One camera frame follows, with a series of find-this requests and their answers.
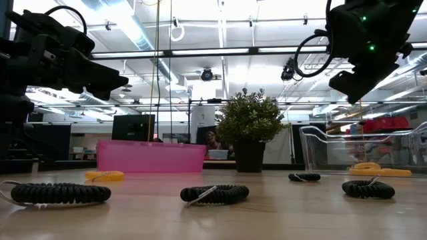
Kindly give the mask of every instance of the potted plant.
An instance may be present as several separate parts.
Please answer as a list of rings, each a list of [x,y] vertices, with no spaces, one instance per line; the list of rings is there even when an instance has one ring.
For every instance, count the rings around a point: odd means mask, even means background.
[[[279,107],[264,90],[248,95],[247,89],[236,93],[216,115],[217,134],[233,145],[238,172],[259,173],[262,170],[266,143],[285,128],[280,122]]]

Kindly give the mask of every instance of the security camera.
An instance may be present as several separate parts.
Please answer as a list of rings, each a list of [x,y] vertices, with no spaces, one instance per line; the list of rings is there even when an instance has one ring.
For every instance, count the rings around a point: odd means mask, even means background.
[[[283,67],[282,76],[280,76],[280,78],[282,81],[290,81],[292,78],[294,78],[294,74],[294,59],[290,57],[286,65]]]
[[[211,69],[207,67],[203,70],[203,73],[201,73],[200,78],[203,81],[211,81],[214,78],[214,74],[212,73]]]

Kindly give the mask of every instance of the green leaves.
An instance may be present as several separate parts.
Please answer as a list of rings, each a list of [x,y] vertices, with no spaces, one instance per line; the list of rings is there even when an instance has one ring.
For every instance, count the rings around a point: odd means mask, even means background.
[[[220,109],[224,116],[217,117],[220,120],[217,134],[228,143],[271,141],[284,128],[279,107],[270,97],[264,98],[263,89],[249,95],[247,89],[242,92]]]

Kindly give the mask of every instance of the black plant pot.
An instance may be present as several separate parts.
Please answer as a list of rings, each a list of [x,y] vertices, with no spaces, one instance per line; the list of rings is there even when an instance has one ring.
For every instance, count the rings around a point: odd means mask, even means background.
[[[265,143],[234,143],[236,169],[239,173],[261,173]]]

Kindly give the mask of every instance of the black coiled cord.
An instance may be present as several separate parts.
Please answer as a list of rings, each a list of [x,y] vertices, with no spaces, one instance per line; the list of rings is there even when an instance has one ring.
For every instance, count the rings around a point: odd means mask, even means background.
[[[111,191],[72,183],[26,183],[15,186],[11,196],[20,203],[101,203],[111,197]]]
[[[392,198],[395,194],[394,188],[381,182],[375,182],[368,186],[371,181],[348,181],[342,184],[342,190],[351,197],[378,197],[382,199]]]
[[[320,175],[317,173],[291,173],[288,175],[291,181],[319,181]]]
[[[189,187],[182,189],[181,199],[186,202],[196,200],[199,195],[209,190],[213,186]],[[245,199],[249,195],[249,189],[246,186],[235,185],[217,185],[217,189],[200,199],[198,203],[223,203],[232,204]]]

